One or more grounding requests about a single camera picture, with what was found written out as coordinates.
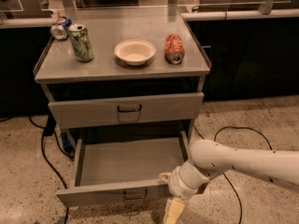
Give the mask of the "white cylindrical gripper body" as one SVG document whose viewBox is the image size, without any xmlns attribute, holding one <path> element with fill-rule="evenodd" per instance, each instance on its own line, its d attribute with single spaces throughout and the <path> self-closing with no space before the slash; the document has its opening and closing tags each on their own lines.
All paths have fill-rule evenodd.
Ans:
<svg viewBox="0 0 299 224">
<path fill-rule="evenodd" d="M 170 193 L 183 201 L 197 194 L 202 184 L 202 175 L 195 168 L 184 169 L 182 166 L 171 173 L 168 181 Z"/>
</svg>

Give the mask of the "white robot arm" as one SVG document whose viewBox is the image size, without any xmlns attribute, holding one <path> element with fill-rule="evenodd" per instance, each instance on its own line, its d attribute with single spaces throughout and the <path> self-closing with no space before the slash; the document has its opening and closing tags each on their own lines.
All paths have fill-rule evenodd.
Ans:
<svg viewBox="0 0 299 224">
<path fill-rule="evenodd" d="M 163 224 L 176 224 L 185 202 L 228 170 L 299 192 L 298 151 L 232 148 L 202 139 L 191 145 L 182 165 L 160 174 L 171 193 Z"/>
</svg>

